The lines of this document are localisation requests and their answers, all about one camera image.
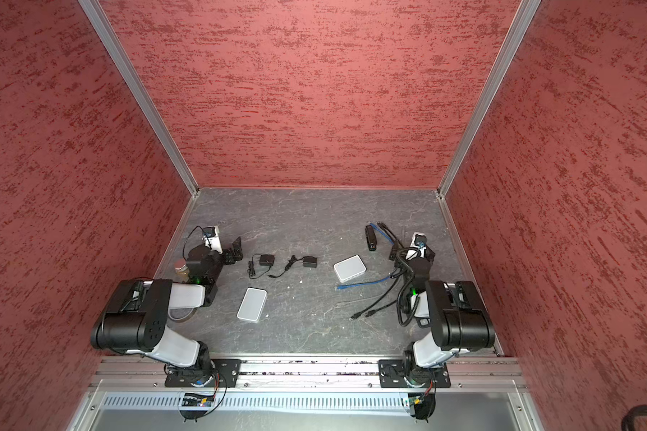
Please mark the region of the white switch near right arm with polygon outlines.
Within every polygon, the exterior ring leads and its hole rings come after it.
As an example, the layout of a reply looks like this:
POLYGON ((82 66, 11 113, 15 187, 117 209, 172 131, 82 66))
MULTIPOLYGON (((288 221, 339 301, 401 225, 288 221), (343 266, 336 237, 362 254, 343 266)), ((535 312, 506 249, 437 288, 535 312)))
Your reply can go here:
POLYGON ((367 267, 359 255, 351 256, 334 264, 334 273, 343 284, 361 276, 366 271, 367 267))

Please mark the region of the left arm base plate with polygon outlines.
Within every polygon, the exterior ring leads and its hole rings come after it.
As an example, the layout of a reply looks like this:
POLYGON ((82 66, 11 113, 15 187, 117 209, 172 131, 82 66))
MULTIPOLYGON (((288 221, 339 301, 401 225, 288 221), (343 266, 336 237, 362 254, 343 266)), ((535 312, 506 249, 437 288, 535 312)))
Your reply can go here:
POLYGON ((165 367, 165 387, 210 389, 217 387, 234 388, 237 385, 243 361, 237 358, 210 359, 205 368, 165 367))

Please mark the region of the white switch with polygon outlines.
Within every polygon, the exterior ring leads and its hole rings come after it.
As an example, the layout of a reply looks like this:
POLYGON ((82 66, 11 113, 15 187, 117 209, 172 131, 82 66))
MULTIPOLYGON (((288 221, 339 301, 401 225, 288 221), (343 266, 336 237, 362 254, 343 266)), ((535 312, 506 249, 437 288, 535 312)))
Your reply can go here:
POLYGON ((248 287, 237 312, 237 319, 248 323, 258 323, 261 318, 268 293, 266 290, 248 287))

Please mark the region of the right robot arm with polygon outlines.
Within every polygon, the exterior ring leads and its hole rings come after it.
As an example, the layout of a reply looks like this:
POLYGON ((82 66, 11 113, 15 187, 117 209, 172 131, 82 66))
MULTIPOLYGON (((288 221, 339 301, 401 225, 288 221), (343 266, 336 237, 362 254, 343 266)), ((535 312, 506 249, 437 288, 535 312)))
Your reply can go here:
POLYGON ((445 282, 430 278, 433 257, 429 249, 407 247, 395 253, 403 286, 396 296, 398 323, 414 321, 430 332, 404 350, 403 378, 413 388, 427 388, 433 372, 465 352, 492 348, 496 334, 492 320, 470 281, 445 282))

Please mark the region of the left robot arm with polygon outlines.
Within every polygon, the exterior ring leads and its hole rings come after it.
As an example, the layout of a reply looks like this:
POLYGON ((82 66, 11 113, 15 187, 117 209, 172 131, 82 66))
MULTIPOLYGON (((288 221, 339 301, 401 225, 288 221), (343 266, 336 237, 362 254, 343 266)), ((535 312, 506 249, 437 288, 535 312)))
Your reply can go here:
POLYGON ((205 343, 188 339, 167 325, 169 312, 194 312, 214 303, 223 267, 244 258, 242 239, 224 251, 197 246, 185 258, 186 283, 170 279, 122 280, 100 314, 90 336, 98 350, 118 355, 142 355, 166 366, 168 376, 184 384, 204 387, 219 381, 205 343))

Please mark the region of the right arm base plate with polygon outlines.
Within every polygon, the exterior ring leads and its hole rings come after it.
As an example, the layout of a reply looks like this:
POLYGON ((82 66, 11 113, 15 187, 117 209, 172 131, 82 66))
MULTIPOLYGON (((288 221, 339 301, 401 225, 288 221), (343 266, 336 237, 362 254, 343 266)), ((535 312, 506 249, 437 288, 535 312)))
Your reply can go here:
POLYGON ((434 368, 422 368, 406 364, 400 359, 382 359, 377 363, 379 382, 382 388, 407 388, 426 390, 451 387, 446 364, 434 368))

